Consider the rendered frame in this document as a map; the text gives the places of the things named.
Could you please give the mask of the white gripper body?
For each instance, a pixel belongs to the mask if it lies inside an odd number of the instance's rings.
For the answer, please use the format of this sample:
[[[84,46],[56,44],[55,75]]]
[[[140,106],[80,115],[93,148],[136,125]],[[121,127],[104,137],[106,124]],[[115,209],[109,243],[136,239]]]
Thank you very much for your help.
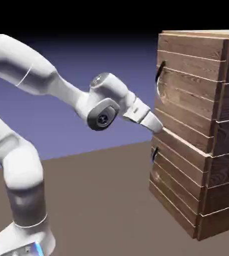
[[[163,130],[163,124],[158,117],[151,111],[140,122],[140,125],[147,128],[154,134],[160,133]]]

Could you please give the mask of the tall wooden cabinet door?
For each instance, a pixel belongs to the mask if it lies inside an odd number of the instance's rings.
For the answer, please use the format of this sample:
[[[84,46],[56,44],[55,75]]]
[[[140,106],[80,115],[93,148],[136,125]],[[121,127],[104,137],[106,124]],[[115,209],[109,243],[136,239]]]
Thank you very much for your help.
[[[179,135],[205,153],[212,150],[219,99],[226,77],[229,39],[216,34],[163,31],[158,36],[159,94],[157,108],[188,126]]]

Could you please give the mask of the short wooden cabinet door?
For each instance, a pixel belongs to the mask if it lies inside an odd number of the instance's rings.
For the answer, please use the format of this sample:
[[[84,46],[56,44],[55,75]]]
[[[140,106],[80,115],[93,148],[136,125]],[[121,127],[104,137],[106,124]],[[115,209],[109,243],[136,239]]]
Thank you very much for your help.
[[[159,139],[153,137],[151,147],[159,148],[150,174],[150,191],[167,207],[179,224],[194,239],[212,235],[209,216],[212,198],[209,188],[200,186],[181,167],[189,163]]]

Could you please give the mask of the wooden plank cabinet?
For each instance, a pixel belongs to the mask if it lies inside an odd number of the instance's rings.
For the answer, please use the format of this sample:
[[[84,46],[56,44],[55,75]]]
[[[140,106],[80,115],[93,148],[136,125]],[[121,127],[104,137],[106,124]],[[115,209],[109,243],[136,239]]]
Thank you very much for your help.
[[[215,34],[229,39],[229,30],[165,30]],[[198,185],[209,189],[212,205],[209,222],[212,228],[211,236],[229,230],[229,48],[226,54],[225,81],[222,84],[218,116],[214,126],[214,141],[211,152],[203,152],[189,140],[179,135],[182,131],[189,135],[189,128],[182,122],[172,121],[171,116],[158,109],[164,106],[160,91],[155,99],[154,111],[162,121],[163,131],[154,134],[152,138],[160,140],[172,149],[178,156],[189,163],[181,167],[183,173],[191,177]]]

